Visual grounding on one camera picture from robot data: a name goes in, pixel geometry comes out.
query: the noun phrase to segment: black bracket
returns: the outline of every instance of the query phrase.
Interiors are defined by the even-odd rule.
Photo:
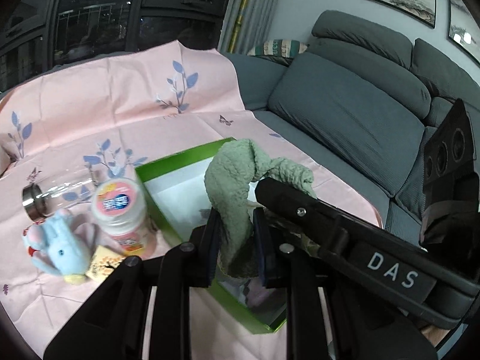
[[[212,210],[206,226],[165,256],[127,257],[58,332],[44,360],[140,360],[155,286],[149,358],[190,359],[189,288],[210,286],[221,227]]]
[[[453,329],[479,293],[476,280],[431,253],[286,184],[265,178],[255,193],[321,245],[318,258],[328,266],[423,321]]]
[[[279,229],[268,226],[263,209],[255,209],[253,218],[262,283],[287,288],[287,359],[329,360],[325,325],[337,360],[437,359],[435,348],[398,309],[286,243]]]

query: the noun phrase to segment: plastic jar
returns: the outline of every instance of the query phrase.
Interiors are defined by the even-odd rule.
[[[150,231],[145,198],[135,181],[117,178],[99,185],[92,199],[92,214],[125,255],[147,258],[155,250],[157,241]]]

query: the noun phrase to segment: yellow pipe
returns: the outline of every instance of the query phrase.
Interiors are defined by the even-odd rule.
[[[235,45],[237,44],[238,35],[242,27],[243,22],[243,12],[248,4],[249,0],[241,0],[240,8],[238,9],[237,19],[235,20],[235,26],[233,27],[232,37],[230,38],[229,43],[229,53],[232,53],[235,50]]]

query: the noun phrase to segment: window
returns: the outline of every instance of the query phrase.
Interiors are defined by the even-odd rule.
[[[47,0],[21,0],[20,4],[15,8],[6,24],[3,26],[2,31],[9,32],[13,27],[22,23],[23,21],[30,19],[36,15],[42,15],[43,9],[46,6]]]
[[[42,72],[41,42],[33,38],[0,56],[0,92]]]
[[[131,0],[60,0],[54,64],[125,50]]]
[[[186,17],[144,16],[140,21],[138,47],[145,50],[178,39],[185,47],[208,50],[218,44],[217,23]]]

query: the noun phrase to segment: screw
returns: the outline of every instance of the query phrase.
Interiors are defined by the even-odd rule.
[[[180,245],[180,250],[184,252],[192,251],[195,249],[195,245],[191,242],[184,242]]]
[[[140,257],[130,256],[125,259],[126,266],[136,266],[140,262]]]
[[[290,244],[281,244],[279,246],[279,249],[283,253],[290,254],[291,252],[293,252],[295,250],[295,247],[293,245],[290,245]]]
[[[302,217],[302,216],[305,216],[306,213],[307,213],[307,210],[304,209],[303,207],[300,207],[297,209],[297,216]]]

